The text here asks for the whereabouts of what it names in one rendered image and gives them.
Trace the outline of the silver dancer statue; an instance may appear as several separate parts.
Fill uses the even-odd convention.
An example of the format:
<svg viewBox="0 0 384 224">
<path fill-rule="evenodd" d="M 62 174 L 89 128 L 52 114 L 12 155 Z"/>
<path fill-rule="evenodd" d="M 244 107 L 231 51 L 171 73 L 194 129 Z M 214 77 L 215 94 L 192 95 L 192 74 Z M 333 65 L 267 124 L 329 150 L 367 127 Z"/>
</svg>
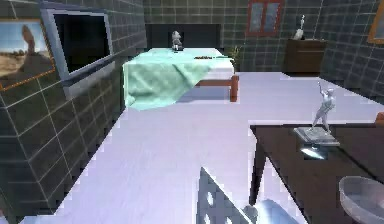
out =
<svg viewBox="0 0 384 224">
<path fill-rule="evenodd" d="M 296 127 L 294 133 L 306 144 L 321 146 L 339 146 L 339 141 L 331 134 L 328 124 L 328 113 L 335 107 L 334 90 L 323 90 L 319 84 L 319 92 L 322 95 L 322 103 L 316 112 L 314 121 L 310 127 Z"/>
</svg>

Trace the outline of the grey teddy bear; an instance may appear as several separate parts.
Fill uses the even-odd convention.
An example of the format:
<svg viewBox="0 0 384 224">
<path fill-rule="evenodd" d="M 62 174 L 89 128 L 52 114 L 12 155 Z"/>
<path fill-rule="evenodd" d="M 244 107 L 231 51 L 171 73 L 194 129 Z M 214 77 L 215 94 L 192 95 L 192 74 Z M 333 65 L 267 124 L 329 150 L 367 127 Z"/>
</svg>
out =
<svg viewBox="0 0 384 224">
<path fill-rule="evenodd" d="M 178 31 L 172 32 L 172 49 L 174 51 L 182 51 L 184 49 L 181 42 L 181 35 Z"/>
</svg>

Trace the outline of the grey wall television set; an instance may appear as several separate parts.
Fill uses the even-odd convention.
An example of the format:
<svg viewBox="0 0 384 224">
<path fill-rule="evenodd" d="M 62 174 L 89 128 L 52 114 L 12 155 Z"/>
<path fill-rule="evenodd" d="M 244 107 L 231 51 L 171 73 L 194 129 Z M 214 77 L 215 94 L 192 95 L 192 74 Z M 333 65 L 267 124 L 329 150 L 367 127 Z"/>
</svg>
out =
<svg viewBox="0 0 384 224">
<path fill-rule="evenodd" d="M 105 10 L 42 0 L 40 12 L 68 100 L 115 69 L 111 27 Z"/>
</svg>

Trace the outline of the dark brown wooden table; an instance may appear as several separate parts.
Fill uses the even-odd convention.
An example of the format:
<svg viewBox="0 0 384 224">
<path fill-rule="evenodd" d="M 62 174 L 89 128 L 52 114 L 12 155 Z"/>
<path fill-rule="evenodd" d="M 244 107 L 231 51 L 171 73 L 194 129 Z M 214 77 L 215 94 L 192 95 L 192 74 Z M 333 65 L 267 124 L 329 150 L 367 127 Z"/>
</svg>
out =
<svg viewBox="0 0 384 224">
<path fill-rule="evenodd" d="M 311 159 L 294 133 L 294 124 L 252 125 L 256 137 L 249 203 L 256 203 L 266 161 L 270 161 L 308 224 L 358 224 L 339 199 L 344 176 L 363 176 L 384 184 L 384 126 L 333 124 L 338 147 L 325 150 L 324 160 Z"/>
</svg>

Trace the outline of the framed desert landscape picture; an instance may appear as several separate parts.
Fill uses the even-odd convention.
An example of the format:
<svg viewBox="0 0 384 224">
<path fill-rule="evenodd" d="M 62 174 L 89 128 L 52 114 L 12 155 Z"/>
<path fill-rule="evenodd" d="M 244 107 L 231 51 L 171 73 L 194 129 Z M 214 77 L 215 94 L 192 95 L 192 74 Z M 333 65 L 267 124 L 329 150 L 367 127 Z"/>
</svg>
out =
<svg viewBox="0 0 384 224">
<path fill-rule="evenodd" d="M 0 91 L 56 70 L 40 19 L 0 19 Z"/>
</svg>

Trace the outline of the green house plant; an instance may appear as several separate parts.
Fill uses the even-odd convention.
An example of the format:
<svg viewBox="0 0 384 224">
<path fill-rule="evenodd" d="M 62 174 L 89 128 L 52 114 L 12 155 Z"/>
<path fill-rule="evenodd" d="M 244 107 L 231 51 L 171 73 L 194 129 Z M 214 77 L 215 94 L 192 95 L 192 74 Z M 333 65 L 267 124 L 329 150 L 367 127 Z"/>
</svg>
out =
<svg viewBox="0 0 384 224">
<path fill-rule="evenodd" d="M 232 63 L 234 70 L 239 70 L 239 55 L 240 55 L 241 47 L 240 46 L 233 46 L 229 49 L 228 55 L 230 57 L 230 62 Z"/>
</svg>

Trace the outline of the dark brown chest of drawers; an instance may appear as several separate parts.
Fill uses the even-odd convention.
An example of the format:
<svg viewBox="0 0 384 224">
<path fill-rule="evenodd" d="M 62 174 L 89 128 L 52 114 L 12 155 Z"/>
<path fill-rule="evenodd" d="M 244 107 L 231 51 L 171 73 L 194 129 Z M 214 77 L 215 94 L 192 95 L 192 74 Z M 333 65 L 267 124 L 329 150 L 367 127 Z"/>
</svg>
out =
<svg viewBox="0 0 384 224">
<path fill-rule="evenodd" d="M 293 76 L 317 76 L 327 46 L 325 40 L 288 39 L 282 71 Z"/>
</svg>

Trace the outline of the white slender statue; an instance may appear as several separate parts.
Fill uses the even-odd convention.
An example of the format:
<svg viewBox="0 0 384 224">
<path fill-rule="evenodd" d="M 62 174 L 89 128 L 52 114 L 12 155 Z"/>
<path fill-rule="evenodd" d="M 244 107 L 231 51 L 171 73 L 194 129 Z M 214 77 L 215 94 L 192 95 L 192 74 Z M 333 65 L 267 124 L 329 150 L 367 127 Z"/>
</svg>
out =
<svg viewBox="0 0 384 224">
<path fill-rule="evenodd" d="M 304 23 L 305 23 L 305 16 L 302 16 L 300 21 L 300 28 L 296 30 L 296 33 L 293 37 L 294 40 L 300 40 L 302 38 L 304 33 L 303 31 Z"/>
</svg>

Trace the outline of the red framed window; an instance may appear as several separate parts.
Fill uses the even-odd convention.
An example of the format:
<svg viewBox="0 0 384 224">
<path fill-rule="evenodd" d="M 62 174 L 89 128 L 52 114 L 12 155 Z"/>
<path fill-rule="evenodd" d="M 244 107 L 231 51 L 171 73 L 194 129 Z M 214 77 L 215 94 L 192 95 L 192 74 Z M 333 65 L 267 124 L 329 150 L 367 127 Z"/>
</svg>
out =
<svg viewBox="0 0 384 224">
<path fill-rule="evenodd" d="M 284 0 L 249 0 L 246 36 L 268 37 L 277 34 Z"/>
</svg>

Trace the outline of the wooden bed with white mattress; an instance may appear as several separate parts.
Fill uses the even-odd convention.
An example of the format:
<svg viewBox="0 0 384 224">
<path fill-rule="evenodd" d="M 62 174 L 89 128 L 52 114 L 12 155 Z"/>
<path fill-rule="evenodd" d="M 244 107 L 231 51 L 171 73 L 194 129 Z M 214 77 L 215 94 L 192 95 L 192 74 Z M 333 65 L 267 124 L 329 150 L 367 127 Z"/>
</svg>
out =
<svg viewBox="0 0 384 224">
<path fill-rule="evenodd" d="M 149 24 L 146 26 L 147 47 L 152 49 L 170 49 L 179 57 L 185 55 L 193 62 L 208 62 L 209 71 L 200 86 L 228 86 L 229 100 L 236 102 L 238 98 L 239 76 L 235 74 L 230 57 L 222 54 L 220 47 L 220 24 Z M 184 47 L 182 51 L 172 49 L 172 32 L 178 31 Z M 216 57 L 212 60 L 194 60 L 196 56 Z"/>
</svg>

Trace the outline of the orange framed wall picture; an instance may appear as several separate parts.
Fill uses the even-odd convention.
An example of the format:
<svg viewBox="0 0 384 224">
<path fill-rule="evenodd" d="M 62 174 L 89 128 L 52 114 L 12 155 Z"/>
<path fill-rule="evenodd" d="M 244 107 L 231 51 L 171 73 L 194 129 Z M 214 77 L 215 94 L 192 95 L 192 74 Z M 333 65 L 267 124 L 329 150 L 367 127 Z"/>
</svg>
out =
<svg viewBox="0 0 384 224">
<path fill-rule="evenodd" d="M 384 0 L 380 1 L 374 21 L 369 30 L 367 42 L 384 44 Z"/>
</svg>

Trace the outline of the grey glass bowl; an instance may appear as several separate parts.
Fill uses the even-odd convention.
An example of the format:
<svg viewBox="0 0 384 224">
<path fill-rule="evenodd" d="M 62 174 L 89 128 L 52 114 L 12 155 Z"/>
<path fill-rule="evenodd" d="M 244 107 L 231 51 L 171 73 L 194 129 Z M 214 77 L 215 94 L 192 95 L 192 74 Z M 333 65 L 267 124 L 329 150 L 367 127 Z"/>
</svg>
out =
<svg viewBox="0 0 384 224">
<path fill-rule="evenodd" d="M 340 203 L 360 224 L 384 224 L 384 184 L 361 176 L 339 181 Z"/>
</svg>

